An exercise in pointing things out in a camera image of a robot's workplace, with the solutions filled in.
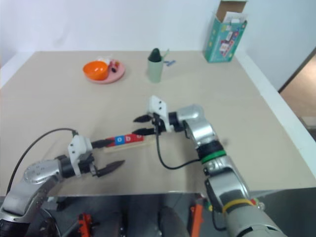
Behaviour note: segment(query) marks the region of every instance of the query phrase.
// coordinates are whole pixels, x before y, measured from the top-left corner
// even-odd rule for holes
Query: cardboard box
[[[227,18],[225,20],[227,22],[230,19],[229,14],[242,13],[245,5],[245,0],[222,0],[220,2],[204,52],[204,56],[209,63],[230,62],[232,60],[247,21],[240,21],[239,23],[234,23],[236,19],[228,23],[223,23],[223,21],[226,14]]]

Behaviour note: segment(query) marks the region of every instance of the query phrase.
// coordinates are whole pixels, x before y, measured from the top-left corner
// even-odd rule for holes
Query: pink plate
[[[105,78],[105,80],[92,80],[90,78],[87,78],[90,82],[97,83],[97,84],[109,84],[114,81],[119,80],[125,73],[125,67],[123,63],[119,62],[118,70],[116,73],[112,72],[112,67],[109,67],[109,74],[108,77]]]

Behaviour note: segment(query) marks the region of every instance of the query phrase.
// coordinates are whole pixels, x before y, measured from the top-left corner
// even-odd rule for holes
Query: black cable
[[[212,222],[213,222],[213,226],[217,231],[225,231],[226,227],[217,227],[216,223],[215,223],[215,210],[212,211]]]
[[[46,132],[46,133],[44,133],[42,136],[40,136],[38,139],[36,139],[36,140],[25,150],[25,152],[22,154],[21,158],[20,158],[19,161],[17,162],[17,164],[16,164],[16,166],[15,166],[15,168],[14,168],[14,171],[13,171],[13,173],[12,173],[12,175],[11,175],[11,178],[10,178],[10,181],[9,181],[9,184],[8,184],[8,188],[7,188],[7,190],[6,190],[6,194],[8,194],[8,193],[10,192],[11,186],[12,186],[12,183],[13,183],[13,179],[14,179],[14,176],[15,176],[15,174],[16,174],[16,171],[18,170],[19,165],[21,164],[21,162],[22,162],[23,158],[25,157],[25,155],[27,154],[27,152],[29,152],[29,150],[30,150],[40,139],[42,139],[44,136],[46,136],[46,135],[48,135],[48,134],[50,134],[50,133],[52,133],[52,132],[61,131],[61,130],[68,130],[68,131],[71,131],[72,134],[73,134],[73,136],[75,136],[75,135],[78,134],[77,131],[74,130],[74,129],[72,129],[72,128],[63,127],[63,128],[57,128],[57,129],[51,130],[51,131],[49,131],[49,132]]]
[[[182,165],[179,165],[179,166],[176,166],[176,167],[170,167],[168,165],[166,165],[162,158],[161,158],[161,154],[160,154],[160,147],[159,147],[159,128],[158,126],[156,125],[156,145],[157,145],[157,153],[158,153],[158,157],[159,157],[159,160],[161,162],[161,164],[163,165],[163,167],[167,168],[167,169],[172,169],[172,170],[175,170],[175,169],[180,169],[188,164],[191,164],[191,163],[194,163],[194,162],[197,162],[197,161],[200,161],[199,159],[193,159],[191,161],[188,161]]]

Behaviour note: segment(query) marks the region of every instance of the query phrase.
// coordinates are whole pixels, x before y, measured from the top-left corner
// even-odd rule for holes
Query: blue block
[[[125,144],[125,137],[124,136],[117,136],[115,137],[115,145],[123,145]]]

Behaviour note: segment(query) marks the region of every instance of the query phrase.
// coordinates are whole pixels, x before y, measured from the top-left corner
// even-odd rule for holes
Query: white wall
[[[219,0],[1,0],[2,62],[34,50],[200,50]]]
[[[316,46],[316,0],[249,0],[240,42],[275,89]]]

